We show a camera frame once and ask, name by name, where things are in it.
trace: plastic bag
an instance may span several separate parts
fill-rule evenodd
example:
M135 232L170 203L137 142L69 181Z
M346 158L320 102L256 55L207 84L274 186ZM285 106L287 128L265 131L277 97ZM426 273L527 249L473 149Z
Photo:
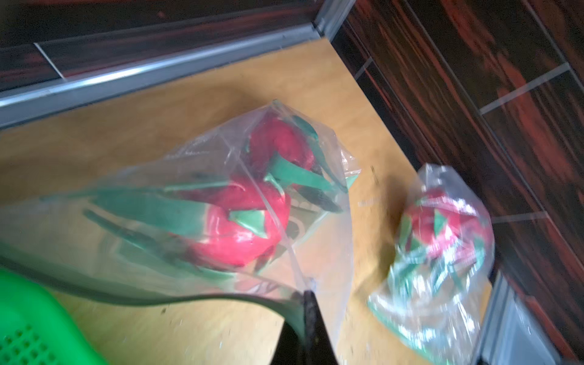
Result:
M243 298L299 332L311 289L334 343L353 276L347 184L359 171L331 129L275 101L160 161L0 208L0 262L110 303Z
M428 360L466 365L494 260L491 219L453 168L425 165L418 177L399 225L395 261L368 305Z

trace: green plastic crate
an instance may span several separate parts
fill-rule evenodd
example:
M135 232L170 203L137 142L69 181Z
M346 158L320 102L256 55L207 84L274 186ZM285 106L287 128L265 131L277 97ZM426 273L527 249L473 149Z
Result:
M41 286L0 270L0 365L106 365Z

